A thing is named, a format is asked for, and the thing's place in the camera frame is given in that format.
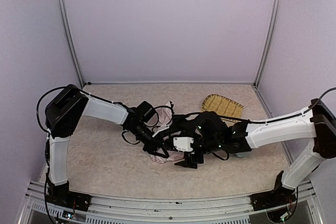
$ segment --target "pink cloth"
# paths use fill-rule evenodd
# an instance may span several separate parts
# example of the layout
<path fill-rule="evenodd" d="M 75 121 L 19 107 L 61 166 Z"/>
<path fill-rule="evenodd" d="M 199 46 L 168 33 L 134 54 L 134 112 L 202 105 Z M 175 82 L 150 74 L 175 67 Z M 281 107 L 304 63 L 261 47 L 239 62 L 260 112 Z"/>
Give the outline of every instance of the pink cloth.
<path fill-rule="evenodd" d="M 166 106 L 172 107 L 171 102 L 169 101 Z M 164 126 L 171 123 L 172 119 L 172 110 L 168 108 L 158 108 L 157 113 L 159 115 L 159 123 L 158 126 Z M 150 155 L 152 161 L 157 162 L 159 164 L 164 164 L 170 161 L 177 161 L 183 159 L 184 153 L 183 152 L 175 152 L 175 151 L 168 151 L 169 158 L 158 157 L 154 155 Z"/>

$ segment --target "marbled surface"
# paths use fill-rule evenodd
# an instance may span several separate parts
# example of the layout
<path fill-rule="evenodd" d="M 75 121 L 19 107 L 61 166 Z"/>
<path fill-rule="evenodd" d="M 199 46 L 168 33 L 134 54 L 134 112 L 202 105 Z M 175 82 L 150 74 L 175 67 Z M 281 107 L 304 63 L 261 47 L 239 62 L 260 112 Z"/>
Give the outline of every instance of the marbled surface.
<path fill-rule="evenodd" d="M 117 84 L 86 86 L 85 90 L 127 106 L 144 100 L 158 106 L 171 100 L 176 113 L 200 111 L 203 100 L 217 93 L 242 104 L 243 118 L 266 118 L 249 85 Z M 238 195 L 272 189 L 276 175 L 288 166 L 281 144 L 255 149 L 248 158 L 232 155 L 228 161 L 206 155 L 196 170 L 174 166 L 174 162 L 157 164 L 142 151 L 142 144 L 129 145 L 121 132 L 120 126 L 110 122 L 81 118 L 69 144 L 70 189 L 162 199 Z"/>

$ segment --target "white robotic arm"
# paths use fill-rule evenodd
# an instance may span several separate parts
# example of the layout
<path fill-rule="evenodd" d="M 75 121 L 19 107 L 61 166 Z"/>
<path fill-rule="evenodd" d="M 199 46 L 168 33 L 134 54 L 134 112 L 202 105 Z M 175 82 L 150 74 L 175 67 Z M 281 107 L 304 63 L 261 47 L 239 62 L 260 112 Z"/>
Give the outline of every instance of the white robotic arm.
<path fill-rule="evenodd" d="M 143 150 L 150 154 L 167 158 L 167 150 L 184 152 L 184 160 L 176 165 L 188 168 L 197 168 L 198 164 L 204 163 L 204 154 L 220 150 L 227 154 L 250 152 L 266 144 L 309 138 L 310 142 L 301 155 L 277 176 L 274 190 L 251 196 L 255 210 L 284 204 L 286 201 L 279 195 L 287 195 L 293 200 L 292 194 L 300 182 L 326 158 L 336 157 L 336 119 L 321 101 L 313 100 L 312 104 L 314 106 L 292 114 L 258 122 L 242 120 L 231 127 L 222 121 L 225 116 L 215 112 L 173 115 L 170 125 L 154 133 L 145 125 L 156 113 L 149 103 L 129 108 L 69 85 L 45 110 L 49 131 L 46 159 L 50 166 L 47 200 L 61 206 L 69 206 L 74 200 L 76 204 L 86 202 L 78 209 L 87 211 L 90 196 L 79 196 L 69 191 L 66 161 L 70 136 L 80 117 L 90 116 L 122 125 L 144 144 Z M 187 120 L 195 114 L 194 119 Z"/>

